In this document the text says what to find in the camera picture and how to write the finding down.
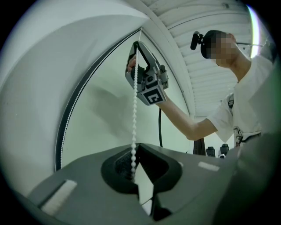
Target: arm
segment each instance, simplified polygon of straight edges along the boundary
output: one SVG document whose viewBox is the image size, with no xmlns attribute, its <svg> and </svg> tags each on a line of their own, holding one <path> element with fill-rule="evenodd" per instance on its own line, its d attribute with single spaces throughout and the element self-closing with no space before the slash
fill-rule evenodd
<svg viewBox="0 0 281 225">
<path fill-rule="evenodd" d="M 178 108 L 166 94 L 165 96 L 167 101 L 157 105 L 187 139 L 196 141 L 217 131 L 215 126 L 208 119 L 199 123 L 194 122 Z"/>
</svg>

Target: white t-shirt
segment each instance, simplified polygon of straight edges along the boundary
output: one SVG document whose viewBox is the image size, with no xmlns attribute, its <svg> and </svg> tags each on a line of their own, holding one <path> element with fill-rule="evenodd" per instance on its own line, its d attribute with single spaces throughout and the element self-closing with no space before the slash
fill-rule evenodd
<svg viewBox="0 0 281 225">
<path fill-rule="evenodd" d="M 261 134 L 261 126 L 249 100 L 264 83 L 272 68 L 272 62 L 266 58 L 260 55 L 252 58 L 250 70 L 234 87 L 232 113 L 228 105 L 230 94 L 207 117 L 217 128 L 216 133 L 223 142 L 227 142 L 234 133 L 234 146 L 239 147 L 249 137 Z"/>
</svg>

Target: curved white panel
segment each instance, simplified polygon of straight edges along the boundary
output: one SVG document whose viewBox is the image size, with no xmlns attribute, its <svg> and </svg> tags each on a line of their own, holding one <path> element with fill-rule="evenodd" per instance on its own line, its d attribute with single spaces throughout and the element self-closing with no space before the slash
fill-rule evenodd
<svg viewBox="0 0 281 225">
<path fill-rule="evenodd" d="M 1 166 L 23 195 L 53 173 L 60 119 L 85 71 L 148 19 L 121 0 L 40 4 L 31 9 L 35 17 L 22 18 L 1 58 Z"/>
</svg>

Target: white wall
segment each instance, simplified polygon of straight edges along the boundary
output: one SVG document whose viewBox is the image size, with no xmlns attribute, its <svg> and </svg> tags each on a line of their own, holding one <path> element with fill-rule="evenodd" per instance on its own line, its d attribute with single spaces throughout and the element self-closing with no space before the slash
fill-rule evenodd
<svg viewBox="0 0 281 225">
<path fill-rule="evenodd" d="M 121 145 L 131 144 L 133 89 L 125 78 L 126 61 L 139 33 L 130 37 L 111 53 L 89 80 L 72 112 L 65 136 L 62 166 L 73 160 Z M 163 64 L 169 76 L 167 95 L 186 114 L 187 107 L 179 86 L 163 57 L 144 35 L 140 38 Z M 143 58 L 140 66 L 146 67 Z M 137 101 L 137 142 L 159 146 L 159 108 Z M 189 141 L 162 114 L 163 147 L 175 151 L 189 150 Z"/>
<path fill-rule="evenodd" d="M 58 126 L 77 82 L 147 19 L 122 0 L 41 1 L 22 17 L 0 59 L 0 160 L 12 188 L 27 195 L 54 172 Z"/>
</svg>

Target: headset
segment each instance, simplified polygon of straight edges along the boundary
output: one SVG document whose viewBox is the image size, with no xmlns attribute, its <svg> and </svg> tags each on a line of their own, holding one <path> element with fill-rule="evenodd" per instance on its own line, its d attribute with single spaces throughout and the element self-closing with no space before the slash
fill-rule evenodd
<svg viewBox="0 0 281 225">
<path fill-rule="evenodd" d="M 198 31 L 195 31 L 192 36 L 190 48 L 191 48 L 191 50 L 195 50 L 197 47 L 197 44 L 200 44 L 202 56 L 204 58 L 210 58 L 207 49 L 211 48 L 211 43 L 214 43 L 214 39 L 216 39 L 217 36 L 223 37 L 225 35 L 226 35 L 225 32 L 222 32 L 219 30 L 210 30 L 206 33 L 205 36 L 203 34 L 200 34 Z M 261 45 L 261 44 L 250 44 L 250 43 L 243 43 L 243 42 L 236 42 L 236 44 L 263 47 L 263 45 Z"/>
</svg>

